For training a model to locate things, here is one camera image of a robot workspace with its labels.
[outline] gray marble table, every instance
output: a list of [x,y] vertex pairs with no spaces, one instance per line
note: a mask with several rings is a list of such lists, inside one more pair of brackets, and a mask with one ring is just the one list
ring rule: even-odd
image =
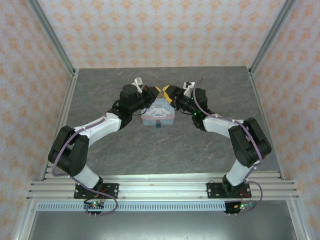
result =
[[[75,86],[67,125],[81,126],[101,116],[91,107],[91,96],[107,86],[122,87],[141,77],[145,85],[181,86],[204,78],[209,108],[234,119],[256,118],[266,133],[258,102],[244,66],[153,67],[81,69]],[[119,90],[100,93],[96,104],[107,111],[119,99]],[[143,126],[134,116],[124,129],[107,135],[88,151],[87,164],[99,175],[227,172],[235,161],[231,142],[221,135],[194,127],[191,116],[176,112],[173,125]],[[272,152],[259,171],[278,170]]]

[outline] metal floor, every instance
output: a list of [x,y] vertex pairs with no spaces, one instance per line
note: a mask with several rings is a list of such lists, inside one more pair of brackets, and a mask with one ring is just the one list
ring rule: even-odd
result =
[[252,212],[36,213],[29,240],[296,240],[285,201],[263,201]]
[[[106,86],[130,84],[141,77],[145,85],[182,87],[196,82],[206,90],[208,106],[219,115],[234,119],[256,118],[265,133],[263,117],[247,68],[235,67],[153,67],[80,69],[68,114],[67,125],[81,126],[101,114],[91,107],[91,96]],[[100,93],[96,104],[103,110],[119,99],[119,90]],[[87,164],[99,175],[218,173],[230,170],[235,155],[228,138],[197,129],[191,116],[176,112],[174,125],[143,126],[140,116],[121,131],[107,135],[88,151]],[[258,171],[278,171],[272,152]]]

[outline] floral wallpaper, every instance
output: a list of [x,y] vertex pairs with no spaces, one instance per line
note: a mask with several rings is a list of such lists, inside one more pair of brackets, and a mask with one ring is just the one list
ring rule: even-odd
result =
[[248,66],[285,0],[39,0],[75,68]]
[[320,2],[299,0],[255,76],[285,177],[320,236]]
[[0,239],[47,159],[69,74],[26,0],[0,2]]

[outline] purple cable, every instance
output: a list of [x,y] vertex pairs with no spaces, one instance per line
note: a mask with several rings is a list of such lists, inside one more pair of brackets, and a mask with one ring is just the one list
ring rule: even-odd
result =
[[[193,99],[194,99],[195,105],[198,107],[198,109],[199,109],[201,112],[203,112],[205,115],[207,115],[207,116],[209,116],[209,117],[217,118],[217,119],[223,119],[223,120],[227,120],[227,121],[229,121],[229,122],[231,122],[231,123],[236,123],[236,124],[238,124],[238,125],[244,130],[245,134],[249,137],[249,139],[251,140],[251,143],[252,143],[252,145],[253,145],[253,147],[254,147],[254,149],[255,149],[258,157],[259,157],[259,161],[260,161],[259,163],[261,163],[261,161],[262,161],[262,156],[261,156],[261,153],[260,153],[260,151],[259,151],[259,149],[258,149],[258,146],[257,146],[254,138],[251,136],[251,134],[250,134],[249,131],[247,130],[247,128],[246,128],[241,122],[239,122],[239,121],[237,121],[237,120],[233,120],[233,119],[228,118],[228,117],[215,116],[215,115],[209,114],[208,112],[206,112],[205,110],[203,110],[203,109],[201,108],[201,106],[199,105],[199,103],[198,103],[198,101],[197,101],[197,99],[196,99],[196,85],[197,85],[197,84],[200,84],[200,83],[203,81],[203,79],[204,79],[204,78],[201,78],[201,80],[200,80],[199,82],[196,82],[196,83],[194,84],[194,91],[193,91],[193,94],[192,94],[192,95],[193,95]],[[250,210],[245,211],[245,212],[240,212],[240,213],[238,213],[238,215],[239,215],[239,214],[245,214],[245,213],[247,213],[247,212],[255,209],[255,208],[261,203],[261,201],[262,201],[263,191],[262,191],[262,187],[260,186],[260,184],[257,183],[257,182],[255,182],[255,181],[246,181],[246,178],[248,178],[248,176],[253,172],[253,170],[254,170],[254,168],[252,167],[252,168],[250,169],[250,171],[249,171],[249,172],[246,174],[246,176],[244,177],[244,181],[243,181],[243,182],[246,183],[246,184],[249,184],[249,183],[256,184],[256,185],[259,187],[260,192],[261,192],[260,200],[259,200],[259,202],[258,202],[253,208],[251,208]]]
[[[79,129],[79,130],[76,131],[74,134],[72,134],[71,137],[64,143],[64,145],[62,146],[61,150],[60,150],[59,153],[58,153],[58,156],[56,157],[56,159],[55,159],[55,161],[54,161],[54,163],[53,163],[52,175],[53,175],[54,177],[68,176],[67,173],[62,173],[62,174],[57,174],[57,173],[56,173],[57,164],[58,164],[58,162],[59,162],[59,160],[60,160],[60,157],[61,157],[61,155],[63,154],[64,150],[67,148],[68,144],[69,144],[79,133],[83,132],[84,130],[88,130],[88,129],[90,129],[90,128],[93,128],[93,127],[95,127],[95,126],[103,123],[103,122],[106,120],[106,118],[107,118],[107,113],[105,113],[103,110],[101,110],[100,108],[98,108],[98,107],[96,107],[96,106],[94,105],[94,98],[95,98],[95,96],[96,96],[98,93],[100,93],[100,92],[102,92],[102,91],[105,91],[105,90],[110,90],[110,89],[122,89],[122,87],[107,86],[107,87],[104,87],[104,88],[101,88],[101,89],[97,90],[97,91],[92,95],[92,97],[91,97],[91,105],[92,105],[92,107],[93,107],[95,110],[97,110],[98,112],[101,112],[101,113],[104,115],[104,118],[102,118],[100,121],[98,121],[98,122],[96,122],[96,123],[93,123],[93,124],[91,124],[91,125],[89,125],[89,126],[86,126],[86,127],[84,127],[84,128]],[[91,189],[91,188],[83,185],[82,183],[80,183],[79,181],[77,181],[77,180],[76,180],[74,177],[72,177],[72,176],[70,176],[70,178],[73,179],[74,181],[76,181],[77,183],[79,183],[79,184],[80,184],[82,187],[84,187],[85,189],[87,189],[87,190],[89,190],[89,191],[91,191],[91,192],[93,192],[93,193],[95,193],[95,194],[104,195],[104,196],[106,196],[106,197],[108,197],[108,198],[111,198],[111,199],[113,199],[113,200],[115,201],[115,207],[114,207],[114,209],[112,209],[111,211],[107,211],[107,212],[98,214],[98,215],[96,215],[96,216],[103,216],[103,215],[111,214],[111,213],[113,213],[113,212],[118,208],[119,204],[118,204],[117,200],[116,200],[113,196],[111,196],[111,195],[109,195],[109,194],[107,194],[107,193],[104,193],[104,192],[100,192],[100,191],[93,190],[93,189]],[[86,212],[88,215],[90,215],[90,213],[88,212],[88,207],[86,208],[86,211],[85,211],[85,212]]]

